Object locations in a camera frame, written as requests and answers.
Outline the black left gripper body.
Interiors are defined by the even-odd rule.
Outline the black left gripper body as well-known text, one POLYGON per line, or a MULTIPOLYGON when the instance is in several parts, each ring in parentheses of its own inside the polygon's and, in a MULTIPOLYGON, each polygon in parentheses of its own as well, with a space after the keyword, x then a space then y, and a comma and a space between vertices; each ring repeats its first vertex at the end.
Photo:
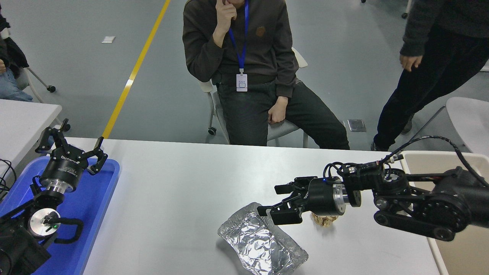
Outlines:
POLYGON ((39 183, 45 187, 61 186, 65 190, 76 190, 81 176, 88 167, 88 160, 78 158, 74 149, 69 154, 63 149, 54 149, 50 160, 40 176, 39 183))

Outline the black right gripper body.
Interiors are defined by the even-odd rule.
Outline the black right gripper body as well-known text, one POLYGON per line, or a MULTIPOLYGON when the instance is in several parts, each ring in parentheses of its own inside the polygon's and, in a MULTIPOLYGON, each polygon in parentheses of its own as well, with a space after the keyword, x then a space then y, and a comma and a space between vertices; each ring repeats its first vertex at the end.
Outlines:
POLYGON ((318 216, 335 216, 337 206, 333 194, 332 183, 320 178, 312 179, 308 186, 306 211, 318 216))

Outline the person's left hand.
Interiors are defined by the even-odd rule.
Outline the person's left hand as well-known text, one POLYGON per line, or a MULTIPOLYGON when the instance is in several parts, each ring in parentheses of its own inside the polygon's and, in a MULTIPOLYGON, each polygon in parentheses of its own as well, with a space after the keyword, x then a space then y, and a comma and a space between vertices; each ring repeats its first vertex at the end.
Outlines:
POLYGON ((268 123, 276 124, 282 122, 286 118, 286 109, 288 106, 288 98, 279 96, 275 104, 268 111, 268 123))

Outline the person's hand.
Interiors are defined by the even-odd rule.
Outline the person's hand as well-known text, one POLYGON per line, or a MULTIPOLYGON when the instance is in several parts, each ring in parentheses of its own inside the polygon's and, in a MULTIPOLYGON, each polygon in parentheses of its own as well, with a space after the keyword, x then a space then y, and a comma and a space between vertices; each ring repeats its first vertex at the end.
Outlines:
POLYGON ((421 64, 423 59, 423 56, 405 56, 400 54, 399 55, 399 61, 401 64, 401 67, 404 70, 407 70, 408 72, 411 72, 413 68, 418 68, 419 65, 421 64))

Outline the person's right hand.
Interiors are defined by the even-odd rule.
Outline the person's right hand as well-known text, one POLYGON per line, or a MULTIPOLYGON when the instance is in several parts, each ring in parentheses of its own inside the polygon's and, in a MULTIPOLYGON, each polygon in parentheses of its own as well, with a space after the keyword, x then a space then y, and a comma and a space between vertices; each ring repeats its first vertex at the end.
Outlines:
POLYGON ((212 38, 215 45, 222 48, 225 35, 231 26, 231 21, 237 18, 237 10, 234 4, 225 0, 217 0, 215 4, 217 25, 215 26, 212 38))

